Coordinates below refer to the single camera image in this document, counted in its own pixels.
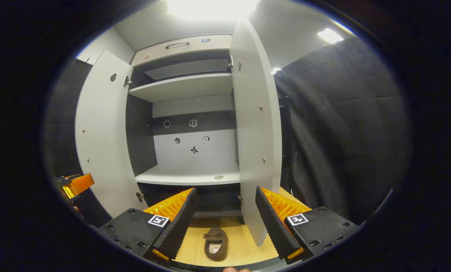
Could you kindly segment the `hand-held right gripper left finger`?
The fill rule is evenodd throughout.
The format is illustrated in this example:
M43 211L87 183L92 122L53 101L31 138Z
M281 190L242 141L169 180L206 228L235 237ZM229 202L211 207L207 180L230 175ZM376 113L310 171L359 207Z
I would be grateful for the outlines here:
M178 254L197 203L197 189L189 188L145 210L130 208L97 232L141 258L169 262Z

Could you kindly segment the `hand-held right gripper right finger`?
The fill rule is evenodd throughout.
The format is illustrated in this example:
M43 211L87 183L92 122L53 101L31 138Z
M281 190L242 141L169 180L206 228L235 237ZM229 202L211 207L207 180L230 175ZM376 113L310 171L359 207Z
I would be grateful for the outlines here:
M256 188L255 203L278 257L287 264L328 252L360 228L327 207L311 209L263 187Z

